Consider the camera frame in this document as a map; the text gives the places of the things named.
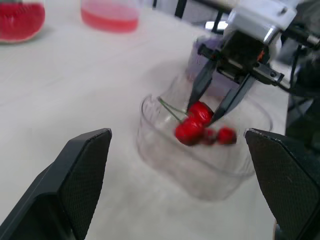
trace plastic bowl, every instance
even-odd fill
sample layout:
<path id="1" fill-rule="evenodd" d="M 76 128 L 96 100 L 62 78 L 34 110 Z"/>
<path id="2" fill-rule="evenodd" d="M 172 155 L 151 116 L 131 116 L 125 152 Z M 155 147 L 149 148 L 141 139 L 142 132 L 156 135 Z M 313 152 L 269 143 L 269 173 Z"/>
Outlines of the plastic bowl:
<path id="1" fill-rule="evenodd" d="M 185 110 L 192 83 L 178 76 L 161 98 L 177 109 Z M 219 105 L 216 98 L 201 98 L 212 110 Z M 178 121 L 158 102 L 147 96 L 141 105 L 137 148 L 142 159 L 155 170 L 164 173 L 190 195 L 209 201 L 224 200 L 240 184 L 255 174 L 249 148 L 243 137 L 247 128 L 272 130 L 268 113 L 249 96 L 228 115 L 211 127 L 224 126 L 237 130 L 234 145 L 185 146 L 174 136 Z"/>

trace black cable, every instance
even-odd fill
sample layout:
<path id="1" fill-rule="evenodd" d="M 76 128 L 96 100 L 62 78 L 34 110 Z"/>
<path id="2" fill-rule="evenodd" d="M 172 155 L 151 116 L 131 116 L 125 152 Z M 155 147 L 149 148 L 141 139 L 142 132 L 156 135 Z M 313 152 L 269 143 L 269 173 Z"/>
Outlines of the black cable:
<path id="1" fill-rule="evenodd" d="M 276 86 L 281 88 L 283 91 L 285 91 L 288 94 L 294 95 L 296 97 L 302 97 L 302 98 L 307 98 L 307 99 L 317 99 L 320 98 L 320 92 L 319 91 L 312 91 L 311 89 L 306 89 L 306 88 L 287 88 L 283 86 L 280 83 L 276 83 Z"/>
<path id="2" fill-rule="evenodd" d="M 310 101 L 310 99 L 305 98 L 305 99 L 303 99 L 303 100 L 301 100 L 301 101 L 297 101 L 296 105 L 302 106 L 303 104 L 305 104 L 305 103 L 308 102 L 308 101 Z M 290 106 L 290 107 L 288 108 L 288 112 L 291 112 L 293 109 L 295 109 L 295 108 L 297 107 L 296 105 L 294 104 L 294 105 Z"/>
<path id="3" fill-rule="evenodd" d="M 292 89 L 294 86 L 295 86 L 295 83 L 294 83 L 294 80 L 295 80 L 295 72 L 296 72 L 296 68 L 297 68 L 297 64 L 298 64 L 298 60 L 299 60 L 299 56 L 300 56 L 300 53 L 301 53 L 301 49 L 302 49 L 302 46 L 299 45 L 296 49 L 296 52 L 295 52 L 295 55 L 294 55 L 294 59 L 293 59 L 293 63 L 292 63 L 292 69 L 291 69 L 291 75 L 290 75 L 290 89 Z M 311 122 L 314 122 L 316 124 L 320 124 L 320 121 L 318 121 L 317 119 L 314 119 L 313 117 L 310 117 L 306 114 L 303 113 L 303 111 L 301 110 L 300 108 L 300 104 L 297 103 L 296 99 L 295 99 L 295 96 L 291 96 L 291 99 L 293 101 L 293 105 L 294 105 L 294 108 L 297 110 L 297 112 L 299 113 L 299 115 L 302 117 L 302 118 L 305 118 L 307 119 L 308 121 L 311 121 Z"/>
<path id="4" fill-rule="evenodd" d="M 300 56 L 300 52 L 302 49 L 302 45 L 298 45 L 296 52 L 294 54 L 293 62 L 292 62 L 292 69 L 291 69 L 291 75 L 290 75 L 290 88 L 292 89 L 294 86 L 294 80 L 295 80 L 295 73 L 296 73 L 296 68 Z"/>

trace purple object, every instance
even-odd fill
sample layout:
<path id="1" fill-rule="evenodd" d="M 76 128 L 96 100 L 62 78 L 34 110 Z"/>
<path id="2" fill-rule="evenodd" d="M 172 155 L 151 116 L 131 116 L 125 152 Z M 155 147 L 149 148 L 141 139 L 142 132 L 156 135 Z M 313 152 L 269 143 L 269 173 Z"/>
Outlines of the purple object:
<path id="1" fill-rule="evenodd" d="M 222 37 L 216 36 L 215 38 L 208 38 L 205 36 L 199 37 L 193 44 L 191 56 L 189 58 L 188 67 L 186 69 L 187 79 L 194 81 L 201 69 L 205 66 L 208 59 L 204 56 L 198 55 L 198 49 L 202 44 L 205 44 L 207 48 L 215 49 L 219 44 Z M 212 82 L 205 94 L 207 96 L 213 96 L 217 99 L 223 99 L 230 89 L 237 88 L 239 85 L 229 78 L 221 75 L 218 72 L 212 74 Z"/>

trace glass jar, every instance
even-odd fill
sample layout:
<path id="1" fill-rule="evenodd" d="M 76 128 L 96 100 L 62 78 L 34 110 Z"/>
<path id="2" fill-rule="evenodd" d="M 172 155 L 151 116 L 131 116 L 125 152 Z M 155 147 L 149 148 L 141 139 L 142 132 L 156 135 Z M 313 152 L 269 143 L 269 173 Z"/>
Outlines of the glass jar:
<path id="1" fill-rule="evenodd" d="M 0 43 L 32 39 L 45 23 L 43 0 L 0 0 Z"/>

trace textured gripper pad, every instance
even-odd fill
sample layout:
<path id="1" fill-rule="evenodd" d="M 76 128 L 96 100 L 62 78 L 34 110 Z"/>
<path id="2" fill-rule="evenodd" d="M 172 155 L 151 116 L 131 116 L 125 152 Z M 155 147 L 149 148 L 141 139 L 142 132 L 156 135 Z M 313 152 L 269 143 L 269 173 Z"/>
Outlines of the textured gripper pad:
<path id="1" fill-rule="evenodd" d="M 297 240 L 317 209 L 319 188 L 283 142 L 265 133 L 251 129 L 245 134 L 256 176 L 288 240 Z"/>
<path id="2" fill-rule="evenodd" d="M 100 197 L 110 144 L 106 138 L 99 135 L 81 150 L 60 189 L 60 201 L 78 240 L 85 239 Z"/>

